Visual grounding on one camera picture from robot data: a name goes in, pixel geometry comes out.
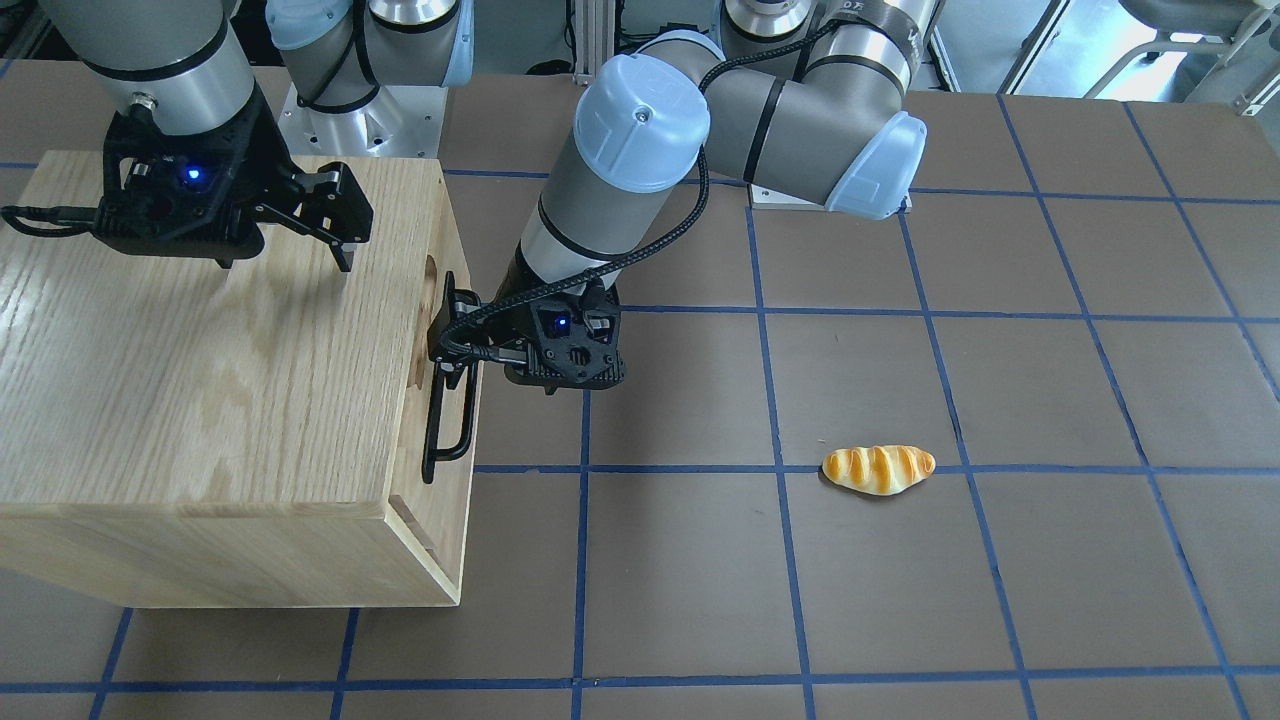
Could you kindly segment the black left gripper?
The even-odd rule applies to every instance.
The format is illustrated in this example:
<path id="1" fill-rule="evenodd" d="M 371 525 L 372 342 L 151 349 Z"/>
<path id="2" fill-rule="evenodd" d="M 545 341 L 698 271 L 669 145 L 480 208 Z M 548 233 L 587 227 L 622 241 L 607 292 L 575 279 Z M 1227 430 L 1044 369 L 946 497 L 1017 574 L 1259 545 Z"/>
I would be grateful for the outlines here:
<path id="1" fill-rule="evenodd" d="M 458 288 L 454 273 L 445 273 L 440 307 L 428 329 L 428 355 L 448 389 L 456 389 L 465 370 L 481 360 L 483 328 L 454 327 L 481 306 L 477 293 Z M 620 384 L 626 374 L 621 319 L 617 288 L 600 281 L 590 281 L 581 293 L 552 293 L 497 314 L 495 345 L 524 360 L 507 365 L 506 378 L 545 391 Z"/>

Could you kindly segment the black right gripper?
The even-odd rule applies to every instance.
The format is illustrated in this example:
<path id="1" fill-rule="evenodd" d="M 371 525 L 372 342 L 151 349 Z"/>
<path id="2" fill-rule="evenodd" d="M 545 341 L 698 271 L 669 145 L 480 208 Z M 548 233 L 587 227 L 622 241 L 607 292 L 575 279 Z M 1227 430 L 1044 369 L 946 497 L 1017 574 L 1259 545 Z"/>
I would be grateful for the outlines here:
<path id="1" fill-rule="evenodd" d="M 91 234 L 136 256 L 251 259 L 266 222 L 323 242 L 343 273 L 371 238 L 374 209 L 352 168 L 300 172 L 268 105 L 197 135 L 164 135 L 152 113 L 115 114 L 102 143 Z"/>

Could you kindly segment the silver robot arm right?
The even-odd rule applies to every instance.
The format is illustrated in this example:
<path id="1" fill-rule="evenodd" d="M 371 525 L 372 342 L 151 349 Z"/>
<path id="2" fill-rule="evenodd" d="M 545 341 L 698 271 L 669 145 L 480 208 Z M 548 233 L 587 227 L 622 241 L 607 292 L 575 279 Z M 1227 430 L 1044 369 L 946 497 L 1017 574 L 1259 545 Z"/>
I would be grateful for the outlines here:
<path id="1" fill-rule="evenodd" d="M 5 206 L 24 234 L 88 233 L 134 256 L 204 258 L 221 268 L 261 254 L 261 224 L 324 243 L 340 272 L 374 211 L 340 161 L 292 159 L 219 1 L 44 1 L 116 111 L 92 208 Z"/>

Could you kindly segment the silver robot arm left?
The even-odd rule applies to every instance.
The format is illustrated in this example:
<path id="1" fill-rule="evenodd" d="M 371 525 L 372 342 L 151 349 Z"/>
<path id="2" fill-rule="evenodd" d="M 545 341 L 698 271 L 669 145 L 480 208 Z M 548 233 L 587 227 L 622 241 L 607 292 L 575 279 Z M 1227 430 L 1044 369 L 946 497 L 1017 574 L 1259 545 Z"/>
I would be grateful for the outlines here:
<path id="1" fill-rule="evenodd" d="M 449 388 L 480 363 L 518 384 L 605 389 L 620 272 L 689 232 L 721 174 L 882 219 L 927 129 L 905 111 L 937 1 L 723 1 L 724 44 L 687 29 L 613 56 L 576 106 L 495 297 L 445 284 L 430 355 Z"/>

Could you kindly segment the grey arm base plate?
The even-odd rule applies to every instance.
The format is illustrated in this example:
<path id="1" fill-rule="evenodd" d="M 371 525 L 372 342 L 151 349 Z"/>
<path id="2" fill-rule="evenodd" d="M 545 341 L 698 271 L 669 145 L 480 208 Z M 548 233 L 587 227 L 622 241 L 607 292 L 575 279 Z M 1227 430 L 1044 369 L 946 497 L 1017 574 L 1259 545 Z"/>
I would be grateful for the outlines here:
<path id="1" fill-rule="evenodd" d="M 851 210 L 879 210 L 888 206 L 882 199 L 881 183 L 873 179 L 850 176 L 842 178 L 822 202 L 810 202 L 799 196 L 750 184 L 749 193 L 755 209 L 778 211 L 837 211 L 849 214 Z"/>

